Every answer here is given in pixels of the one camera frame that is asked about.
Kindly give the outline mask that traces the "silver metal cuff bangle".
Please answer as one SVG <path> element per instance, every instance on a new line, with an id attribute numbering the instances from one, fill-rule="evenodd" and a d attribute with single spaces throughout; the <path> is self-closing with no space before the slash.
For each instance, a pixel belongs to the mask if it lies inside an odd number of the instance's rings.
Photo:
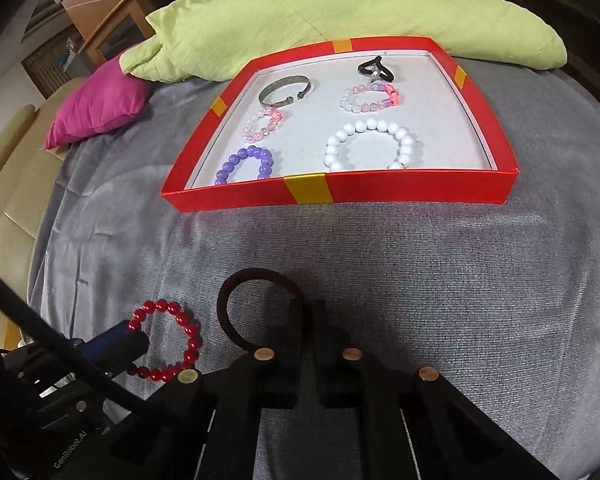
<path id="1" fill-rule="evenodd" d="M 262 106 L 281 108 L 303 100 L 312 88 L 312 81 L 307 76 L 285 76 L 265 86 L 258 94 L 258 100 Z"/>

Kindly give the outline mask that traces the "grey bed blanket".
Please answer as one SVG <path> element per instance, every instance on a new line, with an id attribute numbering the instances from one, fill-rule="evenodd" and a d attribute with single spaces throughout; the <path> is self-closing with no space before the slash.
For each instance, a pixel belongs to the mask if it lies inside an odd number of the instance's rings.
<path id="1" fill-rule="evenodd" d="M 142 118 L 76 144 L 32 257 L 28 300 L 90 339 L 163 298 L 201 322 L 199 366 L 239 356 L 215 317 L 257 266 L 326 301 L 394 370 L 430 364 L 557 477 L 600 466 L 600 103 L 560 70 L 465 61 L 520 174 L 500 206 L 369 203 L 182 214 L 160 194 L 221 91 L 159 87 Z"/>

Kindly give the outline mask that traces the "beige leather headboard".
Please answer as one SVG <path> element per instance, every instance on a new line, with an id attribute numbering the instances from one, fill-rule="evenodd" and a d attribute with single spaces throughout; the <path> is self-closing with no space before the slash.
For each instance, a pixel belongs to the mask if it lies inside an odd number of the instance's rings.
<path id="1" fill-rule="evenodd" d="M 61 104 L 84 83 L 74 78 L 40 106 L 28 104 L 0 133 L 0 278 L 27 298 L 33 249 L 67 150 L 44 148 Z"/>

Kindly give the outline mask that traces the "magenta pillow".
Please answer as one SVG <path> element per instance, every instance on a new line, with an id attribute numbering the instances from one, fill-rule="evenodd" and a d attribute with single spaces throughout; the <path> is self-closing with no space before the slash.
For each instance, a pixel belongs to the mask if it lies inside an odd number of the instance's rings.
<path id="1" fill-rule="evenodd" d="M 56 112 L 44 148 L 51 150 L 129 125 L 154 86 L 122 72 L 121 55 L 99 66 Z"/>

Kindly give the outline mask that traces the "red shallow cardboard box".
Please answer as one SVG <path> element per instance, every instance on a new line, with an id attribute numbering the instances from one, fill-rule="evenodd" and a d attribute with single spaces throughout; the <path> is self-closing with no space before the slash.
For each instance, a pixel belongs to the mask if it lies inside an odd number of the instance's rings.
<path id="1" fill-rule="evenodd" d="M 304 75 L 272 108 L 260 91 Z M 250 61 L 212 102 L 161 194 L 180 211 L 353 202 L 500 204 L 519 174 L 464 68 L 434 40 L 327 41 Z"/>

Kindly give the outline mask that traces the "light green pillow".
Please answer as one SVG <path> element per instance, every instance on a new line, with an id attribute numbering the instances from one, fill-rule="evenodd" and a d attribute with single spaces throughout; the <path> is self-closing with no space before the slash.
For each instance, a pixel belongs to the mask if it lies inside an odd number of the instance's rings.
<path id="1" fill-rule="evenodd" d="M 176 0 L 148 15 L 154 36 L 119 58 L 159 82 L 234 78 L 254 58 L 323 41 L 429 37 L 450 55 L 552 70 L 567 62 L 558 33 L 505 0 Z"/>

